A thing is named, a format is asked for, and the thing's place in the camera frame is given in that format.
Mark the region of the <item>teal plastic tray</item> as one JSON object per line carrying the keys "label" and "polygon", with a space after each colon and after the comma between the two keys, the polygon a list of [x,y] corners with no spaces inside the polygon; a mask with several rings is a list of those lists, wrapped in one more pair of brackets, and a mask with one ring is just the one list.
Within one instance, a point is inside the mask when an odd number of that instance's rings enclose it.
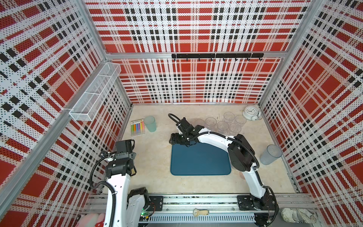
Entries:
{"label": "teal plastic tray", "polygon": [[228,153],[215,146],[197,143],[173,145],[170,172],[174,176],[225,176],[231,173]]}

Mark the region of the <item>mint green frosted cup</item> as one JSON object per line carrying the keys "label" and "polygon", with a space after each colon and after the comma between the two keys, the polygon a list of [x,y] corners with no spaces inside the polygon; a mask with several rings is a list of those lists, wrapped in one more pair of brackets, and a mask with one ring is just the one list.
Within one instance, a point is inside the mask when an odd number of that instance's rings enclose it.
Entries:
{"label": "mint green frosted cup", "polygon": [[145,117],[144,123],[149,132],[155,132],[157,130],[156,120],[153,116]]}

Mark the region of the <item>blue grey frosted cup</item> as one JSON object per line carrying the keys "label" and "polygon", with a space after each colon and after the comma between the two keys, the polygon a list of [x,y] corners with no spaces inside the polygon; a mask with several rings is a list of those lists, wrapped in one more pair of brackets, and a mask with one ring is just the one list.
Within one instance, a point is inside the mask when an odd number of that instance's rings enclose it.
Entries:
{"label": "blue grey frosted cup", "polygon": [[270,165],[274,161],[281,158],[282,154],[283,154],[283,152],[280,147],[278,147],[277,145],[271,144],[271,145],[268,145],[266,147],[266,149],[264,150],[264,152],[261,154],[260,161],[264,165]]}

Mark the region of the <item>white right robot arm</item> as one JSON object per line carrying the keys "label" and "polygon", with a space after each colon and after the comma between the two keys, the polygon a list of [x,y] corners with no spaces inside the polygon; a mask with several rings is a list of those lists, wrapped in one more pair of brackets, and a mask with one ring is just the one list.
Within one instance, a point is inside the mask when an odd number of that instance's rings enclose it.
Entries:
{"label": "white right robot arm", "polygon": [[255,152],[243,135],[226,136],[201,125],[193,126],[186,118],[180,119],[172,113],[168,114],[168,117],[175,122],[178,129],[178,133],[170,136],[171,145],[190,147],[205,143],[224,150],[228,153],[232,166],[243,174],[248,184],[251,207],[256,210],[266,210],[274,206],[276,210],[278,209],[272,189],[262,183],[258,173],[260,164]]}

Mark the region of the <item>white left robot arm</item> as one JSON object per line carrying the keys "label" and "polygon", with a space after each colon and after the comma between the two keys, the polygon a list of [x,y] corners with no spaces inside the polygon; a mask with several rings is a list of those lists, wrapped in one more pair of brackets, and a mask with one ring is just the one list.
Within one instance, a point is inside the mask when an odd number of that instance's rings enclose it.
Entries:
{"label": "white left robot arm", "polygon": [[134,140],[118,141],[116,151],[107,157],[105,227],[137,227],[142,212],[148,208],[149,196],[145,187],[128,194],[131,177],[137,173],[134,148]]}

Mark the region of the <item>white alarm clock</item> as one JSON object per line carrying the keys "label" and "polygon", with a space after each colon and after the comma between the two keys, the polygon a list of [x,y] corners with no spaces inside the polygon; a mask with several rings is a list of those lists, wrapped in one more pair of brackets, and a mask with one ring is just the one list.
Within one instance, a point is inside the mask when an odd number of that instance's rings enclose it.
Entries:
{"label": "white alarm clock", "polygon": [[247,106],[243,110],[243,117],[248,121],[258,121],[262,119],[262,112],[256,107]]}

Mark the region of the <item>beige small figure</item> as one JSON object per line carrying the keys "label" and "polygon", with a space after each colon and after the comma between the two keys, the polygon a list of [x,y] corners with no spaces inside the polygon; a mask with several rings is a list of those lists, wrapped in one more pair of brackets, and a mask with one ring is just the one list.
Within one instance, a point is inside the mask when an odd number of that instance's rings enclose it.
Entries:
{"label": "beige small figure", "polygon": [[209,211],[208,210],[194,209],[193,210],[193,215],[194,215],[194,217],[207,216],[207,215],[209,215]]}

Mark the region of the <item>pink plush toy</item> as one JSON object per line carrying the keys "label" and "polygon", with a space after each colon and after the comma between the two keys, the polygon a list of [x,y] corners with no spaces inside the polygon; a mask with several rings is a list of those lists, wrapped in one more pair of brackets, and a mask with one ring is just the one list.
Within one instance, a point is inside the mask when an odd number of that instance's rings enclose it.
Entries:
{"label": "pink plush toy", "polygon": [[103,227],[105,222],[105,213],[90,213],[81,216],[76,227]]}

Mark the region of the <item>crumpled white cloth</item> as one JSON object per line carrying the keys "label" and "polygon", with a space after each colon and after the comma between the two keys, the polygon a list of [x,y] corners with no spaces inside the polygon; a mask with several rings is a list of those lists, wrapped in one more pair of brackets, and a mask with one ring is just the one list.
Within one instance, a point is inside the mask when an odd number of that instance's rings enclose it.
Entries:
{"label": "crumpled white cloth", "polygon": [[307,209],[283,208],[281,216],[287,223],[315,224],[317,222],[316,216]]}

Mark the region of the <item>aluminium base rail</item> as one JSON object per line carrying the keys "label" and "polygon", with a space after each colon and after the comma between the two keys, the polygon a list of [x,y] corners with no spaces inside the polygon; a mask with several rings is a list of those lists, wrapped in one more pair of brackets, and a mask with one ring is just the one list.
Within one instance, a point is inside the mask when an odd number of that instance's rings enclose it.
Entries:
{"label": "aluminium base rail", "polygon": [[[151,194],[156,211],[140,224],[151,223],[254,223],[261,214],[273,215],[274,202],[268,200],[268,208],[257,210],[247,194]],[[283,208],[317,211],[317,206],[307,194],[276,194],[280,211]],[[82,214],[105,213],[106,195],[92,195]],[[195,217],[193,211],[207,210],[208,215]]]}

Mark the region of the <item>black hook rail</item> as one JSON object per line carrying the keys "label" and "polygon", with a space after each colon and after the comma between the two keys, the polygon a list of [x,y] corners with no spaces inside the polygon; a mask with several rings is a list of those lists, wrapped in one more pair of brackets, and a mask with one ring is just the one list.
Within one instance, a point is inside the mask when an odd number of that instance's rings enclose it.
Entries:
{"label": "black hook rail", "polygon": [[251,58],[257,58],[261,60],[264,57],[264,53],[239,53],[239,54],[233,54],[233,53],[215,53],[215,54],[171,54],[172,59],[251,59]]}

